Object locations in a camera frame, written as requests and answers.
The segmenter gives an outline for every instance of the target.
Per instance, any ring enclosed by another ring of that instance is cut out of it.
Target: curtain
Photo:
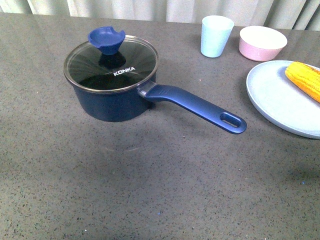
[[[178,23],[221,15],[236,26],[320,31],[320,0],[0,0],[0,12]]]

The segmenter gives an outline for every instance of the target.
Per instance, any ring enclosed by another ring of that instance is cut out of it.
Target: corn cob
[[[294,61],[285,70],[285,75],[298,88],[320,103],[320,71],[302,62]]]

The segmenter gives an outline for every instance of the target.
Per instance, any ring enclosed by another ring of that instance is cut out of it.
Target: cup
[[[235,23],[218,15],[206,16],[202,19],[201,53],[208,58],[219,57],[228,41]]]

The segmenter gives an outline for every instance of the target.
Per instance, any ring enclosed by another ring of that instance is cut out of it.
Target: blue silicone knob
[[[125,37],[125,31],[117,32],[112,26],[103,26],[91,31],[88,40],[104,55],[114,55],[118,52]]]

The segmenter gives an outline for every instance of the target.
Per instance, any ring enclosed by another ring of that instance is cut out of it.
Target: light blue plate
[[[252,68],[246,78],[247,93],[255,108],[273,124],[299,136],[320,139],[320,103],[286,77],[291,63],[267,61]]]

